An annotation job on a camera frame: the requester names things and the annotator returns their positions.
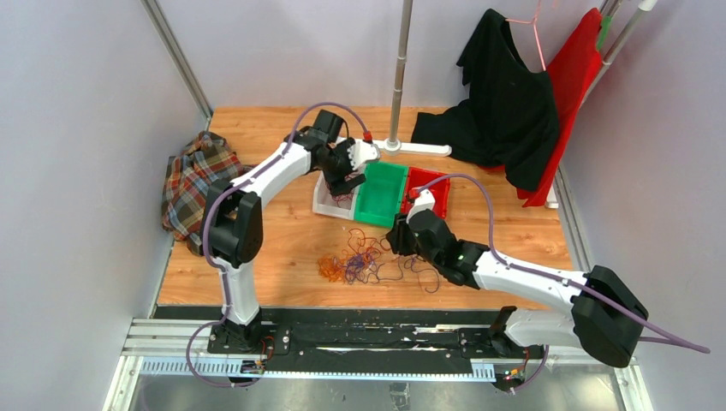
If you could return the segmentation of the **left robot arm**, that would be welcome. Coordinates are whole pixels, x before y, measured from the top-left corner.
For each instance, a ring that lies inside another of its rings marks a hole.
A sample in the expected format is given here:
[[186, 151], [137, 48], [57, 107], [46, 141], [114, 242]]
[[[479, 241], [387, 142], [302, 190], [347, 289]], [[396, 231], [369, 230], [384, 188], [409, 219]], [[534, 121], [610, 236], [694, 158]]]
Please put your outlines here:
[[351, 193], [366, 180], [362, 168], [381, 153], [371, 134], [341, 138], [344, 121], [321, 110], [313, 125], [294, 125], [286, 140], [241, 177], [214, 182], [206, 195], [202, 251], [217, 269], [223, 290], [223, 316], [213, 324], [221, 337], [243, 354], [265, 340], [254, 287], [253, 262], [264, 240], [263, 210], [295, 179], [319, 171], [333, 195]]

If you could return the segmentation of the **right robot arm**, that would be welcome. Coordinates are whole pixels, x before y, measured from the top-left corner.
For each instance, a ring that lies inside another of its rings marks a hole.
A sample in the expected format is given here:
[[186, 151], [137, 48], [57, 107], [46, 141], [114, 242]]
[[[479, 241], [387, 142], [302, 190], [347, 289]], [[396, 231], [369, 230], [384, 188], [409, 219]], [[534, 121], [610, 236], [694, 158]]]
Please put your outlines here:
[[421, 257], [454, 285], [502, 291], [546, 307], [502, 308], [489, 334], [496, 354], [510, 357], [521, 347], [550, 345], [580, 348], [607, 366], [629, 365], [648, 312], [611, 269], [561, 271], [514, 259], [456, 238], [430, 210], [398, 214], [385, 238], [393, 253]]

